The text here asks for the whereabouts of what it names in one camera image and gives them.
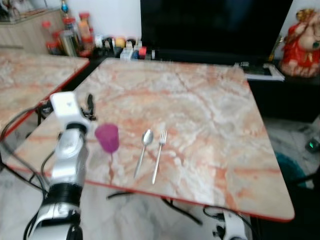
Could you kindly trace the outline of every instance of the television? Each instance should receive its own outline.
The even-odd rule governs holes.
[[[171,53],[172,58],[187,53],[200,59],[266,60],[291,4],[292,0],[140,0],[142,44]]]

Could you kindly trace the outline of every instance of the silver fork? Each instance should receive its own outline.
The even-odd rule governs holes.
[[[160,153],[161,153],[161,149],[162,149],[163,145],[166,144],[166,140],[167,140],[167,131],[163,130],[161,132],[160,139],[159,139],[159,153],[158,153],[158,157],[156,158],[155,168],[154,168],[153,175],[152,175],[152,184],[155,184],[155,181],[156,181],[159,160],[160,160]]]

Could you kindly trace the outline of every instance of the tiled floor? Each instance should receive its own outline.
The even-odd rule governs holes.
[[[34,121],[35,118],[15,133],[10,140],[17,141],[15,146],[22,141],[25,132],[35,127]],[[312,132],[306,124],[274,119],[264,122],[275,151],[296,160],[306,174],[317,169],[319,154],[310,154],[304,149]],[[196,225],[155,197],[134,194],[106,200],[106,196],[114,192],[114,189],[85,185],[81,199],[85,240],[219,239],[212,234],[215,220],[204,216],[199,206],[178,204],[202,219],[203,226]],[[22,239],[24,228],[38,210],[41,198],[37,190],[5,170],[0,174],[0,240]]]

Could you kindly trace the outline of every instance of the spoon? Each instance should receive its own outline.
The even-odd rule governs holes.
[[[134,176],[133,176],[134,178],[136,178],[138,171],[140,169],[142,159],[144,158],[146,146],[148,146],[150,143],[152,143],[153,139],[154,139],[154,133],[150,129],[148,129],[147,131],[145,131],[143,133],[142,138],[141,138],[141,142],[143,144],[143,149],[142,149],[139,161],[138,161],[136,168],[135,168],[135,171],[134,171]]]

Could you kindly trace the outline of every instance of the marble table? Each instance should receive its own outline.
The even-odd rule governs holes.
[[[0,129],[16,114],[48,99],[71,81],[89,60],[0,50]],[[10,134],[26,117],[7,132]]]
[[[75,90],[84,105],[94,95],[97,122],[119,127],[112,156],[87,136],[88,184],[218,205],[276,221],[290,221],[294,208],[244,73],[220,65],[105,60]],[[40,170],[61,131],[51,114],[16,153]],[[154,132],[140,172],[134,171],[142,133]],[[167,129],[155,185],[152,173],[160,132]],[[46,165],[49,174],[55,156]],[[24,170],[10,159],[9,165]]]

